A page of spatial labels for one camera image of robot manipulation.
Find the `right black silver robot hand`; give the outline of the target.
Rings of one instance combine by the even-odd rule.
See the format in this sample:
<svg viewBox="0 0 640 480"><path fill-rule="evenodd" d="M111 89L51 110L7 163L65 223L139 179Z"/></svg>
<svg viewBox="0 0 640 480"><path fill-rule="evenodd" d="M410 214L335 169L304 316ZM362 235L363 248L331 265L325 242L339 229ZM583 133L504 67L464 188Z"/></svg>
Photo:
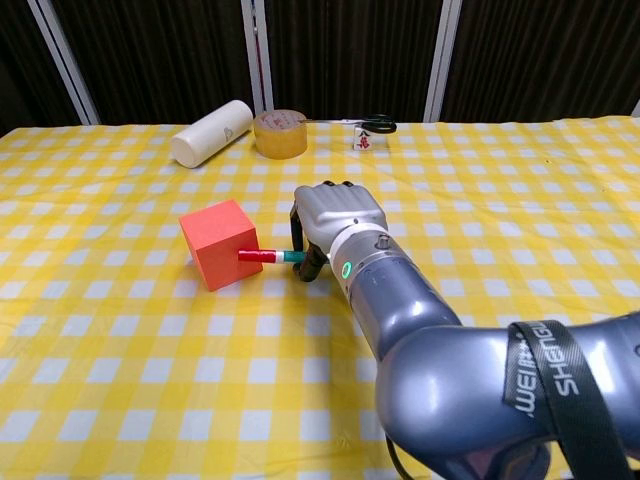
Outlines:
<svg viewBox="0 0 640 480"><path fill-rule="evenodd" d="M303 260L294 265L303 282L318 277L343 230L360 224L388 229L386 215L372 194L348 181L297 187L289 219L293 249L304 253Z"/></svg>

